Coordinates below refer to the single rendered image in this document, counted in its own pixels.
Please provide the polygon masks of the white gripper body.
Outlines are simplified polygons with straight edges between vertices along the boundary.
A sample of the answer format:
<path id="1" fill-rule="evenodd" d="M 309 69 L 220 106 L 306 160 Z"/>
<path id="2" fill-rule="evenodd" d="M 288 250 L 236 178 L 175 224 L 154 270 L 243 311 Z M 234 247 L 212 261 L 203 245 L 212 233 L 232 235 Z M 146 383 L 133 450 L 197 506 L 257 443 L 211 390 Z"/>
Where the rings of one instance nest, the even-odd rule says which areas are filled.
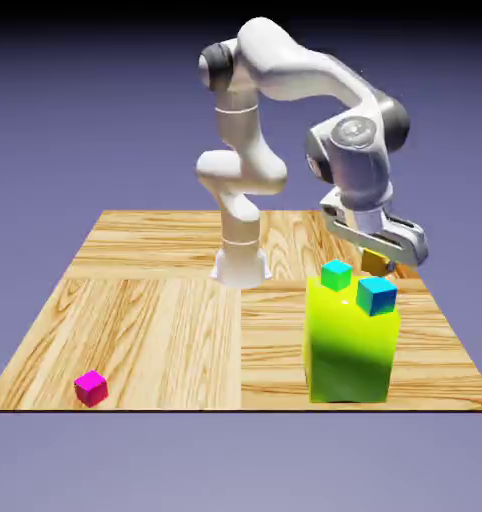
<path id="1" fill-rule="evenodd" d="M 321 201 L 320 206 L 326 229 L 340 239 L 413 267 L 420 266 L 429 255 L 425 232 L 418 224 L 384 212 L 383 228 L 376 234 L 367 234 L 346 224 L 339 202 Z"/>

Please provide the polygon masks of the small yellow cube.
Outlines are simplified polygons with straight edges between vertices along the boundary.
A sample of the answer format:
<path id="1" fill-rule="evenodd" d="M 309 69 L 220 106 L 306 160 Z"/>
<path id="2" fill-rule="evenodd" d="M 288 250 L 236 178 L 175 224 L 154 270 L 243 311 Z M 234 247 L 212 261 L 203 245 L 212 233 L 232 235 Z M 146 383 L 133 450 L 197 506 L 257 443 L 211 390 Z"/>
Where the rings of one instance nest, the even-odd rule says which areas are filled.
<path id="1" fill-rule="evenodd" d="M 361 253 L 361 270 L 376 277 L 385 277 L 395 271 L 396 263 L 384 255 L 364 248 Z"/>

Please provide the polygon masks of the small blue cube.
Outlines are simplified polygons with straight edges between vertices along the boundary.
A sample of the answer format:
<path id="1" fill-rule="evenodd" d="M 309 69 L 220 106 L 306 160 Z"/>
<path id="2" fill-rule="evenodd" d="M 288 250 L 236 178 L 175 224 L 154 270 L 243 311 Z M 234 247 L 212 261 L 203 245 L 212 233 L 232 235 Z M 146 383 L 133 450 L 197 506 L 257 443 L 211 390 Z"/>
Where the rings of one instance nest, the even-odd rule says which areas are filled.
<path id="1" fill-rule="evenodd" d="M 369 316 L 390 313 L 395 308 L 397 287 L 382 277 L 358 281 L 356 303 Z"/>

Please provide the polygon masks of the small green cube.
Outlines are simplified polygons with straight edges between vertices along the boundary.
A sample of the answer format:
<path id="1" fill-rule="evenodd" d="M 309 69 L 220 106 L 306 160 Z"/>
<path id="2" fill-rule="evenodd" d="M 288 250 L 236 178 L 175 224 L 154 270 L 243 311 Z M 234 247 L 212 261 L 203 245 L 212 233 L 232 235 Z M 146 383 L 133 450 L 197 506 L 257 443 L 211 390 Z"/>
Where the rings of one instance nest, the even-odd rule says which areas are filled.
<path id="1" fill-rule="evenodd" d="M 320 282 L 333 291 L 346 288 L 351 282 L 352 266 L 338 259 L 330 260 L 321 266 Z"/>

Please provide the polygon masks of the small magenta cube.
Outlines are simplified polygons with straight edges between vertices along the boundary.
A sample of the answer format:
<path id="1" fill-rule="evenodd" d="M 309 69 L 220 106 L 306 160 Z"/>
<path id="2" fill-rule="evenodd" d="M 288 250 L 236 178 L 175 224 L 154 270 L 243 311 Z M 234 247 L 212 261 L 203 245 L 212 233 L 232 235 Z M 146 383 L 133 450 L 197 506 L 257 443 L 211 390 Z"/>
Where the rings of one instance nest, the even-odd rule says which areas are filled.
<path id="1" fill-rule="evenodd" d="M 94 407 L 108 396 L 107 381 L 95 370 L 88 371 L 75 379 L 74 390 L 79 401 L 88 408 Z"/>

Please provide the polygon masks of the large yellow-green box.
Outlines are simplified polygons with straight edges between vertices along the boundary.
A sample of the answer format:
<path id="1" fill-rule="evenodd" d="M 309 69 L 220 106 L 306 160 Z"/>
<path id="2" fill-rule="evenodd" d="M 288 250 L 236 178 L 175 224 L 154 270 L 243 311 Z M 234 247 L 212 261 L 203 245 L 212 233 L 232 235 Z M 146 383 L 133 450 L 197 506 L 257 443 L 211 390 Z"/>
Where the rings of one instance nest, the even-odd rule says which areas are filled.
<path id="1" fill-rule="evenodd" d="M 310 277 L 303 360 L 312 403 L 380 403 L 387 399 L 400 314 L 369 316 L 356 303 L 358 281 L 340 291 Z"/>

